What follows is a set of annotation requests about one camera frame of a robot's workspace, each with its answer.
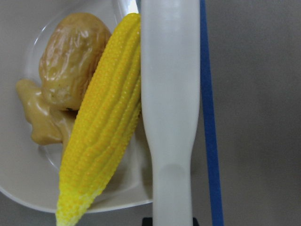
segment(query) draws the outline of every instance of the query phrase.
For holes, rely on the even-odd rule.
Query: white plate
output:
[[[27,207],[55,212],[61,145],[39,146],[31,138],[15,84],[40,82],[38,61],[58,24],[72,12],[90,12],[111,31],[127,13],[131,0],[4,1],[0,3],[0,190]],[[143,124],[129,144],[116,174],[88,212],[150,203],[151,158]]]

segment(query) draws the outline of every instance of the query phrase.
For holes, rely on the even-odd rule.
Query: toy corn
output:
[[[80,106],[60,168],[57,226],[73,226],[113,176],[137,126],[140,15],[114,30]]]

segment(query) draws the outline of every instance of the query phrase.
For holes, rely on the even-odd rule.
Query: brown potato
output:
[[[78,110],[111,33],[90,13],[73,13],[51,35],[40,59],[42,95],[53,108]]]

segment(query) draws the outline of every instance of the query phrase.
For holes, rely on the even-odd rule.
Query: gray surface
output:
[[[21,9],[11,16],[20,22]],[[51,18],[46,9],[40,13],[46,21]],[[30,26],[41,26],[34,16]],[[301,3],[211,0],[207,17],[225,225],[300,225]],[[200,120],[192,162],[193,212],[209,226],[205,157]],[[78,225],[141,225],[145,216],[151,216],[151,205],[87,214]],[[0,225],[54,226],[55,217],[1,194]]]

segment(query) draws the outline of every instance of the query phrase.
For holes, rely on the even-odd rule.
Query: blue rod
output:
[[[201,94],[205,128],[207,167],[213,226],[223,226],[222,194],[214,119],[214,101],[210,70],[205,0],[200,0]]]

